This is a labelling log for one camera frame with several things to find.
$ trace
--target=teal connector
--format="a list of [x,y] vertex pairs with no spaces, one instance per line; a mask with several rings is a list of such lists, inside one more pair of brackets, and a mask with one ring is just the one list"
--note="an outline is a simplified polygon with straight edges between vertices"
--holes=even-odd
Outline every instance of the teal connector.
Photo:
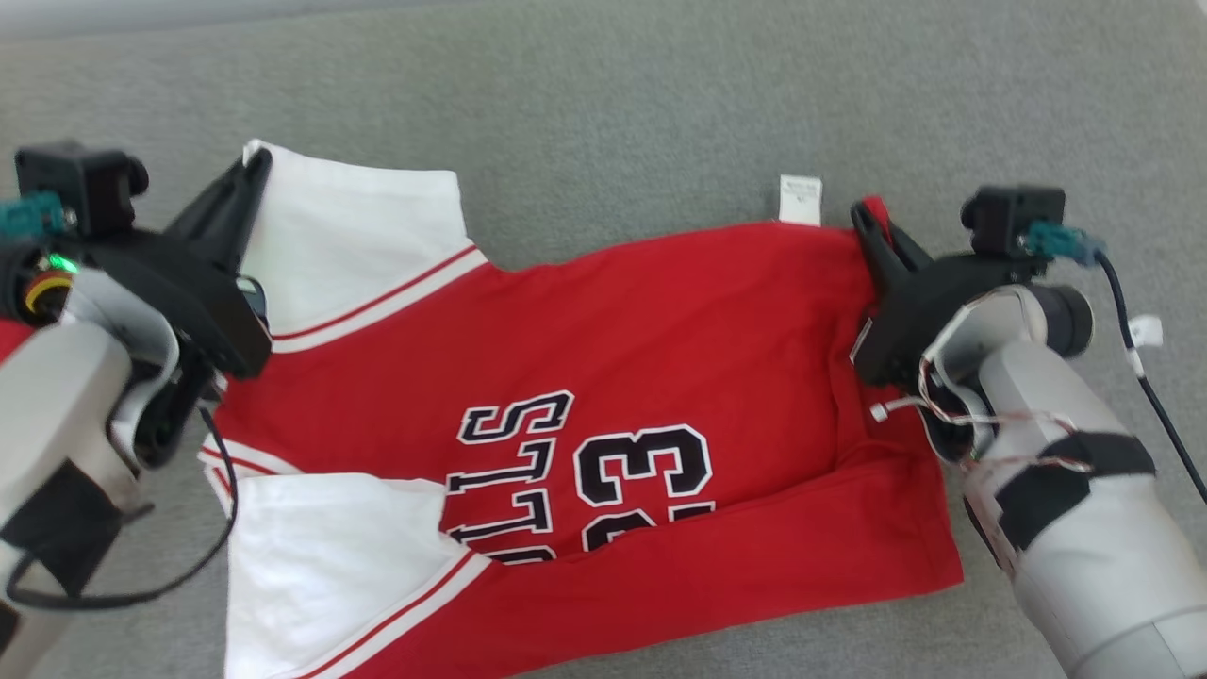
[[40,238],[65,230],[63,203],[54,193],[30,193],[19,200],[0,203],[0,239]]
[[1027,229],[1026,247],[1043,257],[1063,257],[1083,267],[1098,264],[1098,252],[1107,251],[1107,244],[1080,228],[1037,221]]

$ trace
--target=green led light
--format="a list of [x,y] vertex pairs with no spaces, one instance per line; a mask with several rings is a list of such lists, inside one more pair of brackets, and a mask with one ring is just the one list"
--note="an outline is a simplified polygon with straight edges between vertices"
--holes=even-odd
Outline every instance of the green led light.
[[46,257],[46,261],[49,262],[51,268],[60,268],[68,273],[80,273],[80,265],[63,254],[51,253]]

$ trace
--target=basketball jersey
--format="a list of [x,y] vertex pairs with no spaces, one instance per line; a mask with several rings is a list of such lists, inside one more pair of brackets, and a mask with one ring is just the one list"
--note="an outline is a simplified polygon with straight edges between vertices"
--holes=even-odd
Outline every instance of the basketball jersey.
[[920,423],[851,365],[852,232],[507,271],[454,174],[272,152],[274,355],[217,412],[228,677],[503,677],[960,583]]

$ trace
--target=white sleeve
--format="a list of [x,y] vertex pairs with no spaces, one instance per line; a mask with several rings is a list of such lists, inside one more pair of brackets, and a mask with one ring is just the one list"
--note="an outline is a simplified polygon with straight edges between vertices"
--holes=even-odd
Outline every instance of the white sleeve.
[[245,157],[257,148],[272,152],[273,166],[241,273],[264,286],[275,352],[315,346],[295,339],[361,314],[450,259],[485,262],[466,235],[451,171],[357,166],[260,140]]
[[430,481],[241,479],[227,677],[342,677],[451,601],[489,560],[439,533],[443,505]]

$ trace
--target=black cable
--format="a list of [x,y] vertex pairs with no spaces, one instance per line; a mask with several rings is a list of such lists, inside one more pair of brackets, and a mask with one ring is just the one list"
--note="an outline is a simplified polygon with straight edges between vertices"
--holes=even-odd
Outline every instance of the black cable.
[[[214,425],[214,418],[210,417],[204,409],[198,409],[202,414],[202,421],[205,427],[214,435],[214,441],[217,444],[218,452],[222,453],[222,464],[226,467],[227,479],[231,480],[231,517],[227,519],[226,527],[222,529],[222,534],[214,543],[205,556],[200,558],[192,568],[185,572],[183,575],[170,580],[167,585],[157,587],[154,590],[148,590],[146,592],[135,592],[129,595],[95,595],[87,597],[65,597],[63,595],[48,595],[46,592],[36,592],[34,590],[23,590],[17,586],[17,583],[25,576],[34,562],[37,561],[35,556],[36,552],[42,550],[30,550],[17,562],[17,568],[8,576],[8,584],[5,586],[5,595],[13,603],[37,608],[43,610],[110,610],[117,608],[127,608],[135,604],[144,604],[158,599],[159,597],[171,592],[188,583],[194,575],[202,572],[210,561],[217,556],[218,551],[226,545],[227,538],[231,537],[231,531],[234,528],[235,517],[239,514],[239,484],[234,475],[234,463],[231,462],[231,453],[227,452],[226,443],[222,440],[222,435],[218,434],[218,428]],[[121,526],[127,526],[134,521],[146,516],[151,510],[150,505],[146,505],[129,515],[126,515],[118,520]],[[43,549],[54,549],[56,546],[74,545],[77,544],[75,539],[78,538],[77,534],[58,535],[56,540],[49,544],[43,545]]]
[[[1119,283],[1119,274],[1115,273],[1115,267],[1102,250],[1095,252],[1094,258],[1102,265],[1102,271],[1107,274],[1107,282],[1110,283],[1110,294],[1115,298],[1115,311],[1119,314],[1119,332],[1124,335],[1124,349],[1127,352],[1135,352],[1136,341],[1131,335],[1131,326],[1127,320],[1127,302],[1124,300],[1124,288]],[[1199,497],[1203,499],[1203,503],[1207,503],[1207,485],[1203,485],[1202,478],[1199,476],[1199,469],[1195,467],[1194,461],[1190,460],[1190,453],[1186,452],[1186,446],[1182,443],[1182,437],[1178,435],[1178,431],[1173,427],[1170,414],[1165,412],[1165,406],[1161,405],[1161,399],[1156,397],[1156,392],[1153,391],[1153,386],[1148,382],[1148,376],[1139,375],[1137,380],[1139,381],[1139,388],[1148,397],[1148,403],[1156,411],[1156,418],[1161,421],[1161,427],[1165,428],[1165,433],[1170,437],[1170,443],[1173,444],[1174,452],[1182,460],[1182,466],[1186,468],[1190,482],[1195,485],[1195,490],[1199,491]]]

